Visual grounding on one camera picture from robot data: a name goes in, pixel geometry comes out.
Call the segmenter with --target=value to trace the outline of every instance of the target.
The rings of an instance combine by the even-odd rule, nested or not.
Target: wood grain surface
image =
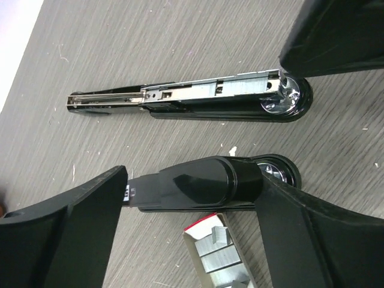
[[[382,70],[309,79],[314,104],[290,124],[66,111],[73,91],[276,68],[302,2],[45,0],[0,114],[4,203],[29,206],[117,164],[140,176],[236,146],[238,156],[287,156],[304,191],[383,218]],[[200,287],[181,233],[201,216],[124,208],[104,286]],[[259,287],[272,287],[256,213],[229,219]]]

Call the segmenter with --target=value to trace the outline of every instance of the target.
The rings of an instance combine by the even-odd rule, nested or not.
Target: open cardboard box
[[[229,225],[228,218],[222,213],[217,213],[216,215],[219,217],[219,219],[224,224],[224,226],[228,227],[228,231],[229,231],[230,237],[232,239],[232,242],[233,242],[233,244],[234,244],[234,246],[235,246],[235,248],[236,248],[236,250],[240,256],[242,263],[244,264],[244,266],[248,272],[248,276],[250,279],[248,288],[257,288],[256,281],[255,281],[254,277],[252,276],[252,273],[249,269],[248,264],[245,261],[245,257],[243,255],[242,251],[240,250],[239,243],[237,242],[237,240],[233,234],[233,230],[232,230],[231,226]],[[212,281],[210,274],[206,273],[204,270],[201,258],[199,256],[197,249],[196,249],[196,246],[195,246],[195,242],[197,240],[194,239],[191,235],[189,235],[185,231],[183,232],[182,237],[183,237],[184,242],[188,248],[188,251],[189,251],[190,256],[192,258],[193,266],[196,270],[197,276],[198,276],[198,278],[202,284],[202,287],[203,288],[217,288],[214,285],[214,282]]]

